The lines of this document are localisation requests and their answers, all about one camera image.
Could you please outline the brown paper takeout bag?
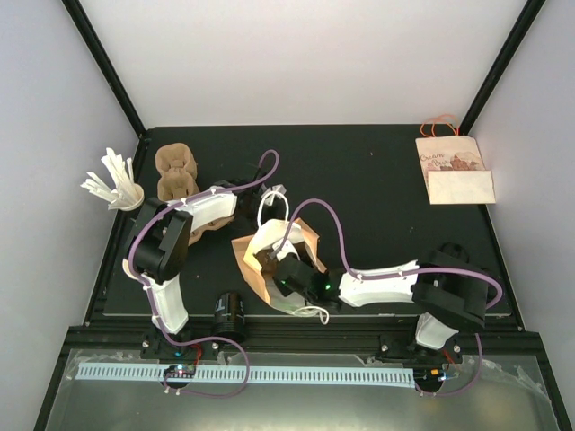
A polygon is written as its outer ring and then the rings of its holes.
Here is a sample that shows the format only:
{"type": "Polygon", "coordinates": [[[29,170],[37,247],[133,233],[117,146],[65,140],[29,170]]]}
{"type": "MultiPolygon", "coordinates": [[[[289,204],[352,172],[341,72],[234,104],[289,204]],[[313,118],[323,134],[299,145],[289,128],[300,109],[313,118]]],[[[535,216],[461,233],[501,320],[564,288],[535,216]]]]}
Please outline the brown paper takeout bag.
{"type": "Polygon", "coordinates": [[[281,260],[291,256],[314,269],[324,272],[319,260],[319,235],[302,219],[288,224],[288,199],[276,198],[271,207],[258,205],[257,230],[253,235],[232,240],[234,255],[244,281],[269,307],[288,315],[312,318],[317,316],[325,325],[330,313],[313,305],[301,294],[278,287],[272,279],[281,260]]]}

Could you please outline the stack of black cup lids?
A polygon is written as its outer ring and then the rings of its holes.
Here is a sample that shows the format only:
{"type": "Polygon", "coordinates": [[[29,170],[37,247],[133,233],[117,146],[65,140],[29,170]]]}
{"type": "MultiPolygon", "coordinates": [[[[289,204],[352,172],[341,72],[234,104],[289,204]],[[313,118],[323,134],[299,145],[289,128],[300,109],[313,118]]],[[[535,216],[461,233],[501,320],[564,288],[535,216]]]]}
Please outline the stack of black cup lids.
{"type": "Polygon", "coordinates": [[[237,292],[221,294],[215,304],[212,335],[242,343],[246,339],[243,299],[237,292]]]}

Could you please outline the brown pulp cup carrier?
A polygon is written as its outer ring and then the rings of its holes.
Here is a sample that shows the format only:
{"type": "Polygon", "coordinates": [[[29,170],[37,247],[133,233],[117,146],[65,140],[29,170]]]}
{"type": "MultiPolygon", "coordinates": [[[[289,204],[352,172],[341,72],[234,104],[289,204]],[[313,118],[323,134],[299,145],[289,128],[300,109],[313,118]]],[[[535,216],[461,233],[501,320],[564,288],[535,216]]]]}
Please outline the brown pulp cup carrier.
{"type": "Polygon", "coordinates": [[[226,225],[232,223],[233,221],[234,216],[231,215],[228,217],[220,217],[212,222],[209,222],[197,228],[192,228],[190,231],[190,238],[188,240],[188,245],[191,246],[192,244],[198,242],[201,239],[204,232],[219,230],[225,227],[226,225]]]}

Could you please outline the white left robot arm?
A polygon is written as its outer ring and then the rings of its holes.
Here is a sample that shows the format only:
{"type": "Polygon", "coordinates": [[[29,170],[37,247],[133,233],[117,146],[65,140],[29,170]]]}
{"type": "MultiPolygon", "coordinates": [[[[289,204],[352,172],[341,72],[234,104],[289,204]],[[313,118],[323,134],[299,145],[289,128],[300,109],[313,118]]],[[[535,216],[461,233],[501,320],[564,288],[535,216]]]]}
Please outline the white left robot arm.
{"type": "Polygon", "coordinates": [[[176,338],[189,321],[180,274],[190,238],[199,238],[202,229],[217,229],[239,214],[254,218],[253,205],[262,202],[267,190],[261,180],[223,181],[192,197],[168,202],[150,198],[144,202],[128,236],[122,266],[127,276],[142,285],[152,325],[168,343],[176,347],[191,344],[176,338]]]}

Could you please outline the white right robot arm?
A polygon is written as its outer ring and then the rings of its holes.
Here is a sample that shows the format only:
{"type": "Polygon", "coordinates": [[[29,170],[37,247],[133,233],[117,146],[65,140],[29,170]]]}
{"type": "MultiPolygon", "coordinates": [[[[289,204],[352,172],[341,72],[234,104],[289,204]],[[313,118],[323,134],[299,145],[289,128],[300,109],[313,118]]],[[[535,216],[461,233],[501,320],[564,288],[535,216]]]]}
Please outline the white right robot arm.
{"type": "Polygon", "coordinates": [[[412,303],[421,310],[414,342],[429,350],[442,349],[457,333],[478,333],[485,327],[491,278],[466,259],[443,251],[372,270],[320,270],[294,249],[275,251],[271,257],[276,288],[303,301],[293,315],[315,313],[326,324],[344,305],[358,309],[412,303]]]}

